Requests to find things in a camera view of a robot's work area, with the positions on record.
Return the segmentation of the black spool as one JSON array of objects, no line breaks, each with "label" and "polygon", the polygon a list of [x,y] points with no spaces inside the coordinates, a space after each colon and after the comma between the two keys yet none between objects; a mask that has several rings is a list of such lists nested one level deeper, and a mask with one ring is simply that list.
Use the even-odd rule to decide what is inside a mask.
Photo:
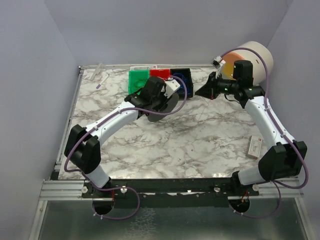
[{"label": "black spool", "polygon": [[[162,101],[159,105],[151,108],[150,110],[156,113],[171,113],[173,109],[176,107],[179,98],[180,97],[177,93],[174,93],[170,98],[164,97],[164,101]],[[164,115],[149,113],[147,119],[149,122],[154,123],[162,120],[164,117]]]}]

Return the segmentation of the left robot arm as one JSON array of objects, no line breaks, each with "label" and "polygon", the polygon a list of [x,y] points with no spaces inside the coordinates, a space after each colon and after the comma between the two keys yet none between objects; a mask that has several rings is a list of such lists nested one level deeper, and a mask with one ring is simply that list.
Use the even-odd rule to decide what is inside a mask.
[{"label": "left robot arm", "polygon": [[169,115],[178,103],[180,84],[151,76],[144,87],[129,94],[112,112],[87,126],[76,124],[70,130],[64,155],[96,187],[103,188],[110,177],[101,166],[101,146],[125,125],[145,115],[158,122]]}]

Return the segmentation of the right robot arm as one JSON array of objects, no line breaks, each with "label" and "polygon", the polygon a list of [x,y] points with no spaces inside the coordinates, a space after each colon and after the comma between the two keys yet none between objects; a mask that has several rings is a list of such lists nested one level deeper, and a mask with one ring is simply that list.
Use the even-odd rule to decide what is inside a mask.
[{"label": "right robot arm", "polygon": [[232,95],[252,117],[267,146],[267,152],[257,166],[241,170],[232,176],[243,186],[297,176],[303,166],[307,146],[296,141],[275,116],[264,89],[254,85],[253,64],[249,60],[236,60],[233,64],[234,80],[224,79],[225,65],[221,57],[212,61],[215,70],[195,94],[214,100],[220,94]]}]

